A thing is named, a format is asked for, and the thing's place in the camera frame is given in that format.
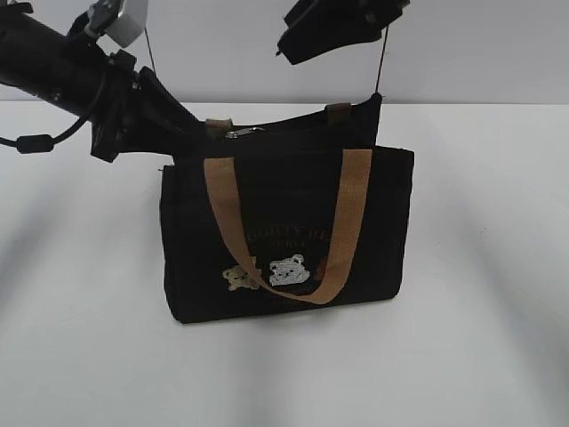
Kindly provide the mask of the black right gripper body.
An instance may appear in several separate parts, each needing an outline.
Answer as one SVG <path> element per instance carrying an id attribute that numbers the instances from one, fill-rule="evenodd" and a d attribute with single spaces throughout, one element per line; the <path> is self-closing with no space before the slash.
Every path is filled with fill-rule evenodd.
<path id="1" fill-rule="evenodd" d="M 408 1 L 298 1 L 284 16 L 290 27 L 305 16 L 336 20 L 365 18 L 368 22 L 389 24 L 402 16 Z"/>

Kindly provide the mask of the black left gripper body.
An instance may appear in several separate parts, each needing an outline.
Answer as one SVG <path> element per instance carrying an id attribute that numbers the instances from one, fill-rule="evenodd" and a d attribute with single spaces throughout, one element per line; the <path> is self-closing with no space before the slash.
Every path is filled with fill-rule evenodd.
<path id="1" fill-rule="evenodd" d="M 107 80 L 92 117 L 91 144 L 91 155 L 107 163 L 113 163 L 121 153 L 128 133 L 127 110 L 132 97 L 140 90 L 136 62 L 136 58 L 125 50 L 118 50 L 108 57 Z"/>

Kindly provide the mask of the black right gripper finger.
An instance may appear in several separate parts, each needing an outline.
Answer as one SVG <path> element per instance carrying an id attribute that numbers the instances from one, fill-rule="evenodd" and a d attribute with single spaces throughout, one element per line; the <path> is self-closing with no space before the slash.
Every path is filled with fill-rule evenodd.
<path id="1" fill-rule="evenodd" d="M 364 18 L 298 19 L 278 40 L 276 56 L 284 56 L 292 65 L 297 65 L 342 47 L 375 42 L 381 38 L 381 32 L 377 22 Z"/>

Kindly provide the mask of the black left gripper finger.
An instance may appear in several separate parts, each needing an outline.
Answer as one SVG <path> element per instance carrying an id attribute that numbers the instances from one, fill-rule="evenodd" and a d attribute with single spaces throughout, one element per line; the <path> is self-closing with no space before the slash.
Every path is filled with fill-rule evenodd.
<path id="1" fill-rule="evenodd" d="M 120 154 L 190 156 L 212 140 L 205 122 L 181 105 L 149 68 L 122 72 L 118 81 Z"/>

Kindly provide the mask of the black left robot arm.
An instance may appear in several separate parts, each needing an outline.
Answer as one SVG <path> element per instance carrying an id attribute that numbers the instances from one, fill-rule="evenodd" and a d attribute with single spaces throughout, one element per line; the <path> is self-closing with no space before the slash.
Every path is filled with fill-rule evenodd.
<path id="1" fill-rule="evenodd" d="M 67 130 L 36 133 L 2 145 L 47 153 L 92 125 L 92 156 L 123 153 L 189 156 L 207 139 L 206 125 L 185 109 L 148 67 L 136 69 L 125 49 L 147 29 L 148 2 L 95 1 L 68 33 L 33 18 L 23 1 L 1 3 L 1 83 L 75 115 Z"/>

